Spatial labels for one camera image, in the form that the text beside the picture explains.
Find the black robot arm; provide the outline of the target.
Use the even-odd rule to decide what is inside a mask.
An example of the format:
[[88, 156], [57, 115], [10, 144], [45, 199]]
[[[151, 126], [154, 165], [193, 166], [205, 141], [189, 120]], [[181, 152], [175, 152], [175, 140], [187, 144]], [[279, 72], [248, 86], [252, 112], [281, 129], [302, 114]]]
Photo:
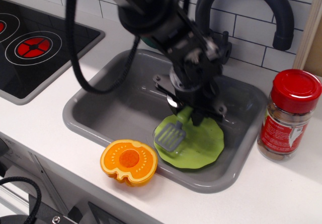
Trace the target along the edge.
[[227, 108], [216, 79], [230, 56], [228, 33], [221, 39], [203, 33], [188, 17], [189, 0], [113, 1], [122, 26], [171, 61], [170, 72], [157, 74], [153, 80], [167, 95], [172, 112], [191, 107], [194, 125], [205, 117], [222, 120]]

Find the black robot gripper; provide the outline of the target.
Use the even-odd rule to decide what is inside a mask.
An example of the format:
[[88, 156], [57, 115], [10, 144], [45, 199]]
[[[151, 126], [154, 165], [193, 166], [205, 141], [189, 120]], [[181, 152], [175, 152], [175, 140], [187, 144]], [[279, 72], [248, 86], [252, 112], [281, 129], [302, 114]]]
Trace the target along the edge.
[[219, 86], [214, 79], [204, 85], [185, 88], [173, 68], [169, 74], [156, 74], [153, 77], [155, 87], [166, 94], [168, 105], [173, 114], [177, 115], [184, 107], [193, 108], [191, 115], [194, 126], [200, 126], [204, 118], [222, 121], [227, 113]]

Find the black robot base with screw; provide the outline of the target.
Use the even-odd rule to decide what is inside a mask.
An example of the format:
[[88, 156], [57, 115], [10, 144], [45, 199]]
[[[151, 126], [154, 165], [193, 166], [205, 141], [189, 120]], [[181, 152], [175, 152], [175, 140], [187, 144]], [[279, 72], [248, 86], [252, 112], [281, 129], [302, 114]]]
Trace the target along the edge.
[[1, 217], [1, 223], [80, 223], [83, 218], [78, 208], [72, 208], [67, 215], [56, 211], [42, 202], [42, 193], [38, 184], [26, 177], [7, 177], [1, 179], [1, 185], [10, 182], [25, 182], [34, 187], [36, 197], [29, 195], [31, 204], [29, 214], [13, 214]]

